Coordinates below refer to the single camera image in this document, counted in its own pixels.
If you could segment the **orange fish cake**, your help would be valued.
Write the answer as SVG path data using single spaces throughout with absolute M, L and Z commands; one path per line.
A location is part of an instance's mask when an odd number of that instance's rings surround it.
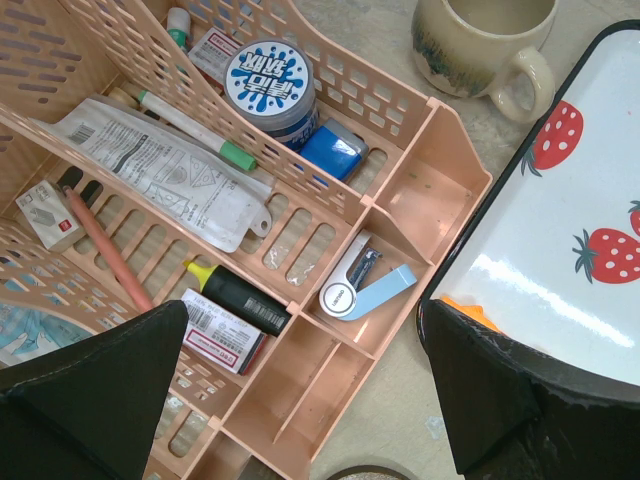
M 441 300 L 446 303 L 447 305 L 453 307 L 454 309 L 456 309 L 457 311 L 465 314 L 466 316 L 474 319 L 476 322 L 478 322 L 479 324 L 483 325 L 484 327 L 494 331 L 494 332 L 498 332 L 500 333 L 499 328 L 491 321 L 489 320 L 485 314 L 484 314 L 484 310 L 480 305 L 461 305 L 457 302 L 455 302 L 453 299 L 451 299 L 448 296 L 443 295 L 441 297 Z

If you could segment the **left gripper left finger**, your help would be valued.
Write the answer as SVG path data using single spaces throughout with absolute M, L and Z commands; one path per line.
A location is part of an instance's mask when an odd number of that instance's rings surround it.
M 168 301 L 2 370 L 2 478 L 142 478 L 187 324 Z

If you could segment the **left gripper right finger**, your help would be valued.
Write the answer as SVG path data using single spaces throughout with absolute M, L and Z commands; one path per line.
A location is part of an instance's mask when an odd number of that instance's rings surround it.
M 428 355 L 458 474 L 467 479 L 636 479 L 639 388 L 421 301 Z

